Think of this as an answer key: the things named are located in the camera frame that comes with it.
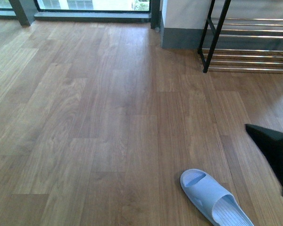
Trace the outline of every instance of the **metal shoe rack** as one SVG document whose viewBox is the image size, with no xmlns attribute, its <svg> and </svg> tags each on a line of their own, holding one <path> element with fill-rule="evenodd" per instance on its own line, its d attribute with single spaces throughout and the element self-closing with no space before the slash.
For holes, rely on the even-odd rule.
<svg viewBox="0 0 283 226">
<path fill-rule="evenodd" d="M 225 18 L 230 3 L 231 0 L 225 0 L 220 18 L 212 18 L 215 0 L 211 1 L 198 48 L 198 54 L 203 63 L 203 72 L 206 73 L 208 71 L 211 63 L 214 66 L 210 67 L 210 69 L 215 70 L 283 72 L 283 51 L 216 49 L 219 37 L 283 40 L 283 30 L 260 29 L 260 27 L 283 28 L 283 19 Z M 216 20 L 218 21 L 217 28 L 215 28 L 213 23 Z M 208 26 L 210 26 L 213 33 L 213 40 L 209 49 L 203 48 Z M 222 29 L 223 26 L 256 27 L 257 29 Z"/>
</svg>

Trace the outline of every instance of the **slipper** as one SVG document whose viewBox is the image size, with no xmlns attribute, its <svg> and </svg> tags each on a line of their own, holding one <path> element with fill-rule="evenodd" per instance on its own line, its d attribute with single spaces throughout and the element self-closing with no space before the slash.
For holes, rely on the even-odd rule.
<svg viewBox="0 0 283 226">
<path fill-rule="evenodd" d="M 214 226 L 254 226 L 234 196 L 206 172 L 188 169 L 180 183 L 191 202 Z"/>
</svg>

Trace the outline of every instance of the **white wall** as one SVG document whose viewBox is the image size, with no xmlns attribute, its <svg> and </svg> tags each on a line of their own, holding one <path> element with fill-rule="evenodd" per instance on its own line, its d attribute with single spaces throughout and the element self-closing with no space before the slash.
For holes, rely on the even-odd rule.
<svg viewBox="0 0 283 226">
<path fill-rule="evenodd" d="M 216 0 L 213 16 L 219 16 L 224 0 Z M 202 29 L 210 0 L 163 0 L 165 28 Z M 232 0 L 227 18 L 283 19 L 283 0 Z"/>
</svg>

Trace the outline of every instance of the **window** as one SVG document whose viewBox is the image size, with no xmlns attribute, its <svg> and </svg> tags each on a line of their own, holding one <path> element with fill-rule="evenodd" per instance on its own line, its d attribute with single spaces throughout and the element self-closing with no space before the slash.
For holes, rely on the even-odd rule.
<svg viewBox="0 0 283 226">
<path fill-rule="evenodd" d="M 11 9 L 9 0 L 0 0 L 0 9 Z"/>
<path fill-rule="evenodd" d="M 146 11 L 150 0 L 37 0 L 41 10 Z"/>
</svg>

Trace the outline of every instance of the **baseboard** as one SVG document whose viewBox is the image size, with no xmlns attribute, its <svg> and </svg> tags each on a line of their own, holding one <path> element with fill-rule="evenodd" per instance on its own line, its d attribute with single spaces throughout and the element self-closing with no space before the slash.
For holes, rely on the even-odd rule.
<svg viewBox="0 0 283 226">
<path fill-rule="evenodd" d="M 38 12 L 36 20 L 44 21 L 74 21 L 97 23 L 148 23 L 150 15 L 146 13 L 60 13 Z"/>
<path fill-rule="evenodd" d="M 202 36 L 202 29 L 166 28 L 163 20 L 160 23 L 160 40 L 162 48 L 197 49 Z M 213 39 L 211 30 L 208 30 L 203 47 L 209 48 Z M 283 39 L 250 39 L 219 37 L 216 48 L 223 49 L 262 49 L 283 50 Z"/>
</svg>

